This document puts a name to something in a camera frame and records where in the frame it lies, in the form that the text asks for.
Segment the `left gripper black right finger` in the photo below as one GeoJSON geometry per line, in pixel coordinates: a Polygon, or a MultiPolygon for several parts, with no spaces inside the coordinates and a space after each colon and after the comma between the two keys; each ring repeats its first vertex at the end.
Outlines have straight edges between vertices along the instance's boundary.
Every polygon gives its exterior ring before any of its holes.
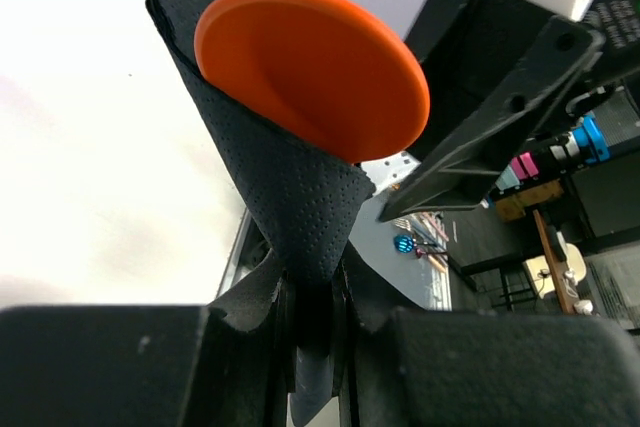
{"type": "Polygon", "coordinates": [[[348,244],[333,279],[336,306],[344,306],[336,334],[341,373],[342,426],[407,426],[407,398],[399,367],[395,314],[415,304],[348,244]]]}

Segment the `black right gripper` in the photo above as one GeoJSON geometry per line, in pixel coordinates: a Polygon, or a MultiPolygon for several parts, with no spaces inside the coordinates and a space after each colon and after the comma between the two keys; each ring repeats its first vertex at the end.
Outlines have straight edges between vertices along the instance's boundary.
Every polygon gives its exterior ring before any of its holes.
{"type": "Polygon", "coordinates": [[[639,70],[639,0],[593,0],[572,21],[527,0],[426,0],[406,43],[431,93],[409,147],[421,164],[380,221],[480,204],[521,147],[567,130],[585,96],[639,70]]]}

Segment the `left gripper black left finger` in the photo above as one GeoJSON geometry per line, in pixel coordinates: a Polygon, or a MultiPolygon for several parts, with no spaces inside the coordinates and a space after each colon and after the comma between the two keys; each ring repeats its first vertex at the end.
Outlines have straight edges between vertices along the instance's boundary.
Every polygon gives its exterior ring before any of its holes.
{"type": "Polygon", "coordinates": [[[286,424],[294,299],[282,263],[269,253],[208,306],[183,426],[286,424]]]}

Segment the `black paper napkin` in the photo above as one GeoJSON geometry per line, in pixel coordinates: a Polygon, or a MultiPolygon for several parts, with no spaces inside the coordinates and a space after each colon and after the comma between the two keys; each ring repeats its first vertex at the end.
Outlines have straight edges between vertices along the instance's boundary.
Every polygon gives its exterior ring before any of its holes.
{"type": "Polygon", "coordinates": [[[210,1],[146,0],[146,7],[269,253],[280,260],[295,291],[286,421],[302,425],[338,397],[335,344],[345,307],[335,305],[333,279],[373,187],[361,170],[250,112],[203,79],[193,40],[210,1]]]}

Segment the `orange plastic spoon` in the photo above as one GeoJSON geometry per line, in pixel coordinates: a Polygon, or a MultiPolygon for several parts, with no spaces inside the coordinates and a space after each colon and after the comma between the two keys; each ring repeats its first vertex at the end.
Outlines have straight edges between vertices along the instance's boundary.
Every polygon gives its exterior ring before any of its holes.
{"type": "Polygon", "coordinates": [[[408,148],[428,122],[416,57],[351,0],[215,0],[194,54],[209,84],[351,164],[408,148]]]}

